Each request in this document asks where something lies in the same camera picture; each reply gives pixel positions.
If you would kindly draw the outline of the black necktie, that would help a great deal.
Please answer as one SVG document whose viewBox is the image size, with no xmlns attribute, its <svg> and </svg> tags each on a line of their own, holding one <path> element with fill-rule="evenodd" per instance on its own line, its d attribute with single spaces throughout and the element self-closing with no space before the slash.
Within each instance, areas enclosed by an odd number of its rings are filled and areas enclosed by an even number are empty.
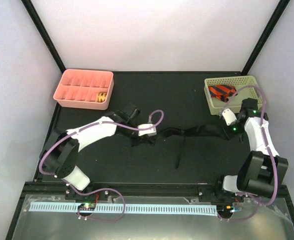
<svg viewBox="0 0 294 240">
<path fill-rule="evenodd" d="M 171 136 L 180 136 L 183 138 L 181 151 L 175 161 L 175 169 L 179 167 L 183 147 L 185 145 L 186 138 L 188 137 L 218 137 L 223 140 L 226 139 L 226 135 L 222 129 L 222 127 L 218 124 L 203 124 L 203 125 L 196 125 L 194 127 L 188 129 L 181 129 L 177 127 L 168 127 L 159 132 L 157 132 L 156 139 L 167 139 Z"/>
</svg>

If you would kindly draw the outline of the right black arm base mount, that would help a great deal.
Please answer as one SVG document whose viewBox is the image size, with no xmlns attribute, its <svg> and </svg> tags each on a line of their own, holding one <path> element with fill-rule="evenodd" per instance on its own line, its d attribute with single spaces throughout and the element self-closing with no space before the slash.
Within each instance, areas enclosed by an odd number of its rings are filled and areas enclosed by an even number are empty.
<svg viewBox="0 0 294 240">
<path fill-rule="evenodd" d="M 200 202 L 210 203 L 243 203 L 242 196 L 235 195 L 233 192 L 216 188 L 213 185 L 204 185 L 198 188 L 198 197 Z"/>
</svg>

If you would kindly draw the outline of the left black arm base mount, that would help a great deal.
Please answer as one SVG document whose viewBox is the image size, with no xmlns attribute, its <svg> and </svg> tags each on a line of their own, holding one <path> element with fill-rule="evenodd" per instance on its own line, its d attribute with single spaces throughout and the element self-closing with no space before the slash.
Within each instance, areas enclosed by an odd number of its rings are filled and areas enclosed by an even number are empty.
<svg viewBox="0 0 294 240">
<path fill-rule="evenodd" d="M 68 186 L 65 193 L 65 200 L 71 200 L 76 202 L 94 202 L 106 201 L 111 194 L 111 190 L 107 190 L 109 185 L 105 183 L 90 183 L 84 190 L 78 190 L 78 194 L 72 187 Z"/>
</svg>

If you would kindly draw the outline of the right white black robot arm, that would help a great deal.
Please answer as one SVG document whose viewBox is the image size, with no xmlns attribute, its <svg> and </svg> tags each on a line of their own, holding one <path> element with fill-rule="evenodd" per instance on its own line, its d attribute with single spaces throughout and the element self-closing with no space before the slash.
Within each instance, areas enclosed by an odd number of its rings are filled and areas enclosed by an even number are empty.
<svg viewBox="0 0 294 240">
<path fill-rule="evenodd" d="M 256 99 L 247 98 L 242 101 L 238 114 L 228 108 L 223 110 L 222 120 L 227 139 L 247 135 L 250 153 L 237 175 L 225 176 L 223 183 L 214 188 L 215 198 L 224 202 L 232 193 L 272 198 L 277 194 L 289 163 L 274 148 L 267 114 L 261 115 Z"/>
</svg>

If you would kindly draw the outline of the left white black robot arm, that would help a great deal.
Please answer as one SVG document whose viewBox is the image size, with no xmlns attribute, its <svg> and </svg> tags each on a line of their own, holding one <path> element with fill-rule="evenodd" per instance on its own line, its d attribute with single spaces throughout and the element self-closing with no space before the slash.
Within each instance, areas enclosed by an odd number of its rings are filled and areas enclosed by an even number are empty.
<svg viewBox="0 0 294 240">
<path fill-rule="evenodd" d="M 110 112 L 98 120 L 81 127 L 68 130 L 54 129 L 47 138 L 40 153 L 38 170 L 43 175 L 61 179 L 76 188 L 76 193 L 84 200 L 94 194 L 90 178 L 77 165 L 78 154 L 87 146 L 107 137 L 122 135 L 131 139 L 132 145 L 154 144 L 156 127 L 161 123 L 152 122 L 154 114 L 164 117 L 162 110 L 155 110 L 148 116 L 147 123 L 135 124 L 133 120 L 140 111 L 129 104 L 125 109 Z"/>
</svg>

